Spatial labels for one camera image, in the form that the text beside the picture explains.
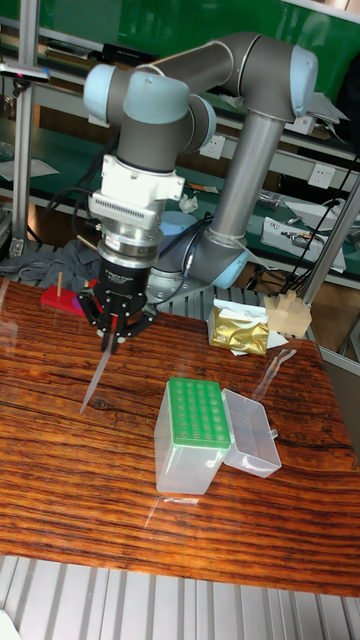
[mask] green wall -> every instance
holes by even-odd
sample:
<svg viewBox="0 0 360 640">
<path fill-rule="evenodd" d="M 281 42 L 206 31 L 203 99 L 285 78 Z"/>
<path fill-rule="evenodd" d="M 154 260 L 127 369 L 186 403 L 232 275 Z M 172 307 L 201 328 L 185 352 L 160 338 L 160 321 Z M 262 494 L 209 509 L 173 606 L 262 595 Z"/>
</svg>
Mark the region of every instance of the green wall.
<svg viewBox="0 0 360 640">
<path fill-rule="evenodd" d="M 18 19 L 19 4 L 0 0 L 0 14 Z M 42 0 L 40 24 L 160 56 L 235 31 L 256 31 L 313 51 L 319 59 L 316 88 L 332 100 L 360 51 L 360 24 L 281 0 Z"/>
</svg>

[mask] electrical socket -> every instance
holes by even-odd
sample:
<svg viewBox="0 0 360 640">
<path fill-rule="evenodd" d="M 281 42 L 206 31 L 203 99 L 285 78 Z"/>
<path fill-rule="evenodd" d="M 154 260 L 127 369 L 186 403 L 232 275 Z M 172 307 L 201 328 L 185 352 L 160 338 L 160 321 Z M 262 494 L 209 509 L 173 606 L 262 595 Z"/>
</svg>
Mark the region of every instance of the electrical socket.
<svg viewBox="0 0 360 640">
<path fill-rule="evenodd" d="M 308 184 L 311 184 L 314 187 L 320 187 L 320 189 L 327 189 L 330 186 L 334 175 L 334 167 L 330 167 L 326 164 L 316 164 L 308 180 Z"/>
<path fill-rule="evenodd" d="M 207 144 L 200 149 L 200 155 L 207 158 L 214 158 L 214 160 L 220 160 L 221 153 L 225 144 L 225 136 L 213 136 Z"/>
</svg>

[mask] red stand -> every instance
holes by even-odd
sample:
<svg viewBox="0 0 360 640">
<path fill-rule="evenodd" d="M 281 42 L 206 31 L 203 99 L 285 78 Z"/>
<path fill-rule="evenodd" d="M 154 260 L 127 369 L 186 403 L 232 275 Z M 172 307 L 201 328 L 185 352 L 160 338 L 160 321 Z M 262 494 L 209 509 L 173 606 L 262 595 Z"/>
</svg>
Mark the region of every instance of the red stand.
<svg viewBox="0 0 360 640">
<path fill-rule="evenodd" d="M 62 311 L 68 311 L 74 313 L 77 316 L 85 318 L 85 314 L 81 309 L 78 301 L 76 300 L 76 293 L 68 291 L 67 289 L 61 289 L 61 295 L 57 295 L 57 287 L 53 284 L 43 293 L 40 298 L 42 304 L 46 304 L 48 307 L 55 307 L 55 309 L 61 309 Z"/>
</svg>

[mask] gray cloth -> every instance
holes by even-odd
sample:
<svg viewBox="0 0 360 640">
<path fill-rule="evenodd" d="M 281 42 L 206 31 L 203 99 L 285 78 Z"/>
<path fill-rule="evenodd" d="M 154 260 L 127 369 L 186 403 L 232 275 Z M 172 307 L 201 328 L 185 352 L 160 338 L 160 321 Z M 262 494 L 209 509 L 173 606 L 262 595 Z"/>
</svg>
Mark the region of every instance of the gray cloth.
<svg viewBox="0 0 360 640">
<path fill-rule="evenodd" d="M 86 280 L 99 275 L 100 256 L 85 247 L 79 240 L 71 240 L 60 253 L 39 251 L 25 253 L 0 262 L 0 275 L 19 273 L 21 280 L 40 280 L 40 286 L 48 289 L 56 285 L 60 271 L 62 287 L 75 293 L 83 289 Z"/>
</svg>

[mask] wood grain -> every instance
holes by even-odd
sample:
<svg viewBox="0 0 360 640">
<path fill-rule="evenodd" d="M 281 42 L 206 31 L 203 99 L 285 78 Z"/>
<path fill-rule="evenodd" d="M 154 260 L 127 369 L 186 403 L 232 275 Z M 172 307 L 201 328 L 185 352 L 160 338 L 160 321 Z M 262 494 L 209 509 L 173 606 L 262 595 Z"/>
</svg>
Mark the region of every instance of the wood grain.
<svg viewBox="0 0 360 640">
<path fill-rule="evenodd" d="M 291 342 L 297 353 L 262 400 L 278 472 L 222 465 L 205 496 L 162 496 L 153 432 L 166 381 L 251 397 L 279 349 L 235 358 L 208 346 L 204 322 L 160 314 L 111 357 L 80 416 L 100 342 L 83 319 L 42 308 L 41 294 L 11 283 L 0 318 L 0 553 L 360 594 L 359 468 L 315 344 Z"/>
</svg>

